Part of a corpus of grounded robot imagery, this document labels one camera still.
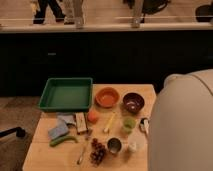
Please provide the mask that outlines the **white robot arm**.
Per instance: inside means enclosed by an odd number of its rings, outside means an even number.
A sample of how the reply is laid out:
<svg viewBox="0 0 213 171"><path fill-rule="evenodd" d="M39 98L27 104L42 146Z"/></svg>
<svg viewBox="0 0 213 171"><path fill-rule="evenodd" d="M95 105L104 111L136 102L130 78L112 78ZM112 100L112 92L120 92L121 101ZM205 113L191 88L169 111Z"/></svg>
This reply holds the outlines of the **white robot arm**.
<svg viewBox="0 0 213 171"><path fill-rule="evenodd" d="M213 171L213 69L172 74L149 121L149 171Z"/></svg>

